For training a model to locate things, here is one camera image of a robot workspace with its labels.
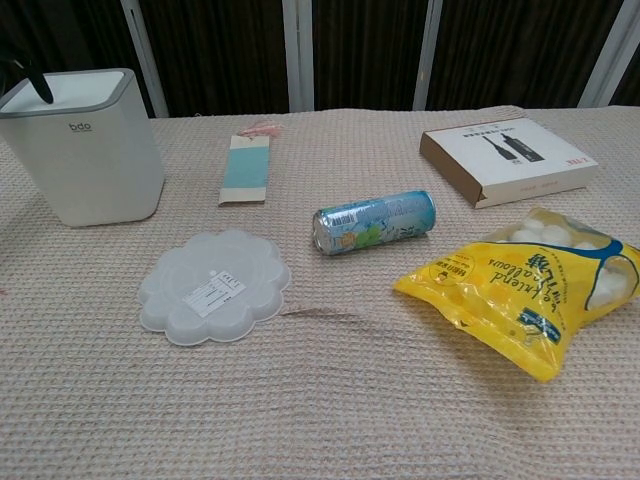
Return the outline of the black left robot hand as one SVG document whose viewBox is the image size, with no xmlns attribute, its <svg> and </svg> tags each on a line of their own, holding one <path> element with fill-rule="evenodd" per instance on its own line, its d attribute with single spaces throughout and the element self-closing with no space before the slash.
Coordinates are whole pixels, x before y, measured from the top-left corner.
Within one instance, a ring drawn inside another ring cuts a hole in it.
<svg viewBox="0 0 640 480">
<path fill-rule="evenodd" d="M 2 65 L 14 65 L 22 71 L 24 76 L 31 82 L 34 90 L 42 101 L 46 104 L 54 103 L 54 96 L 47 83 L 44 74 L 33 65 L 30 60 L 19 60 L 16 58 L 2 57 Z"/>
</svg>

